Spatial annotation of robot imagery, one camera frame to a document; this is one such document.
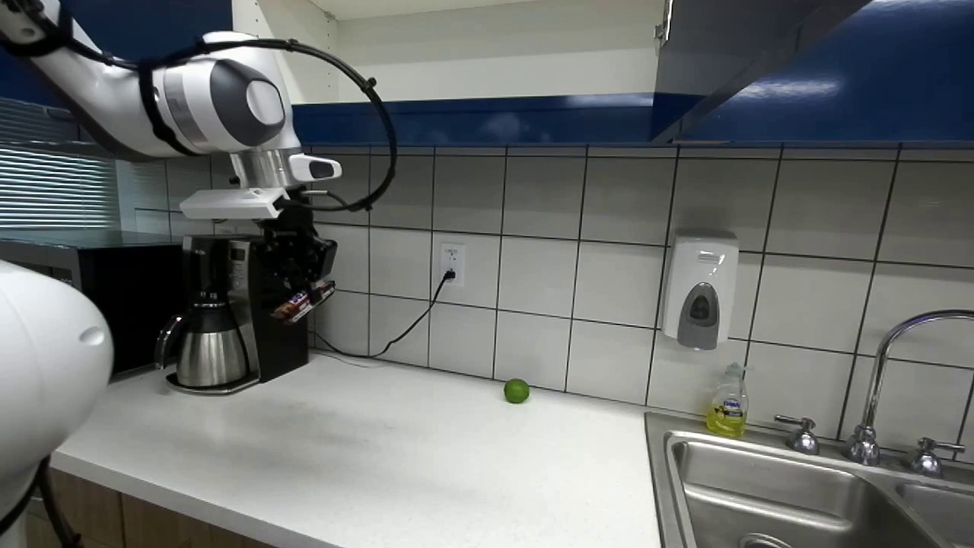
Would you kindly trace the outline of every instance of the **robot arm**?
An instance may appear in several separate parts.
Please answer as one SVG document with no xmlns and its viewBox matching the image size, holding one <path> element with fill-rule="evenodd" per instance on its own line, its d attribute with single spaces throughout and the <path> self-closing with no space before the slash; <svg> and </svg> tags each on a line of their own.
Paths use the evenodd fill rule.
<svg viewBox="0 0 974 548">
<path fill-rule="evenodd" d="M 250 36 L 204 36 L 206 45 L 241 40 Z M 241 189 L 198 192 L 183 203 L 190 221 L 276 221 L 292 183 L 341 176 L 339 161 L 302 154 L 267 48 L 131 66 L 103 56 L 61 0 L 0 0 L 0 43 L 27 57 L 116 155 L 232 155 Z"/>
</svg>

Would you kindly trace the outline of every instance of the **black appliance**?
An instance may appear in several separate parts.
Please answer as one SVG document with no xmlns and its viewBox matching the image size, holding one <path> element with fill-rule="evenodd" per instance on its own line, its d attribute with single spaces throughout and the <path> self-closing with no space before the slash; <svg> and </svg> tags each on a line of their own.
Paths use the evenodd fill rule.
<svg viewBox="0 0 974 548">
<path fill-rule="evenodd" d="M 174 238 L 131 233 L 0 233 L 0 259 L 58 277 L 108 317 L 113 379 L 152 367 L 155 335 L 183 309 L 183 254 Z"/>
</svg>

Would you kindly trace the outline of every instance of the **green lime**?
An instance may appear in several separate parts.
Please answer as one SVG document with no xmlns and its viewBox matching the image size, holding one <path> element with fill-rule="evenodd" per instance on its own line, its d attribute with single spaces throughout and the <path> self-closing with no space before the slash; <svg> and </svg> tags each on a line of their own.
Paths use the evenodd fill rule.
<svg viewBox="0 0 974 548">
<path fill-rule="evenodd" d="M 525 404 L 530 399 L 530 385 L 525 379 L 506 381 L 506 399 Z"/>
</svg>

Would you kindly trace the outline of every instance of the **stainless steel sink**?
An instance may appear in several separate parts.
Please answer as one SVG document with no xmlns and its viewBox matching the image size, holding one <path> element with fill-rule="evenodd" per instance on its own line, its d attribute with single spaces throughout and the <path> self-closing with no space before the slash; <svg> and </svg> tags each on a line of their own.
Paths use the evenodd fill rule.
<svg viewBox="0 0 974 548">
<path fill-rule="evenodd" d="M 827 461 L 673 432 L 678 511 L 696 548 L 934 548 L 901 499 Z"/>
<path fill-rule="evenodd" d="M 897 485 L 897 498 L 950 546 L 974 548 L 974 490 L 942 485 Z"/>
</svg>

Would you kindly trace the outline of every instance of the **white tile wall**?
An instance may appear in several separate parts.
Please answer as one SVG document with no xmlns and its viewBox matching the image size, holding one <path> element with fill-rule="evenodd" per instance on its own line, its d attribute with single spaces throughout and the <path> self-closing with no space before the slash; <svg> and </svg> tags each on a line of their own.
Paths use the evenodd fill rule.
<svg viewBox="0 0 974 548">
<path fill-rule="evenodd" d="M 497 379 L 525 379 L 536 387 L 563 390 L 569 369 L 569 320 L 498 313 Z"/>
<path fill-rule="evenodd" d="M 572 324 L 569 390 L 641 404 L 649 357 L 649 328 Z"/>
<path fill-rule="evenodd" d="M 852 355 L 869 282 L 869 261 L 769 257 L 762 280 L 756 339 Z"/>
<path fill-rule="evenodd" d="M 654 326 L 663 250 L 583 243 L 574 317 Z"/>
<path fill-rule="evenodd" d="M 498 309 L 569 317 L 578 243 L 502 241 Z"/>
<path fill-rule="evenodd" d="M 332 185 L 345 198 L 366 196 L 383 170 L 381 154 L 339 151 L 336 160 L 347 169 Z M 837 437 L 858 422 L 866 364 L 884 328 L 928 309 L 974 309 L 972 169 L 972 151 L 409 151 L 374 216 L 316 216 L 341 243 L 345 293 L 315 326 L 345 351 L 378 351 L 424 313 L 437 243 L 459 241 L 466 291 L 448 287 L 391 361 L 518 374 L 678 415 L 700 415 L 724 367 L 749 361 L 753 422 L 811 415 L 818 432 Z M 123 224 L 206 233 L 172 203 L 223 180 L 225 161 L 118 161 Z M 682 351 L 649 328 L 661 243 L 676 233 L 732 233 L 745 250 L 735 341 L 714 355 Z M 884 399 L 896 411 L 880 411 L 890 415 L 880 437 L 974 448 L 974 417 L 962 417 L 974 374 L 967 341 L 967 324 L 933 324 L 891 346 L 910 367 L 891 369 Z"/>
<path fill-rule="evenodd" d="M 586 160 L 508 160 L 506 235 L 578 238 Z"/>
</svg>

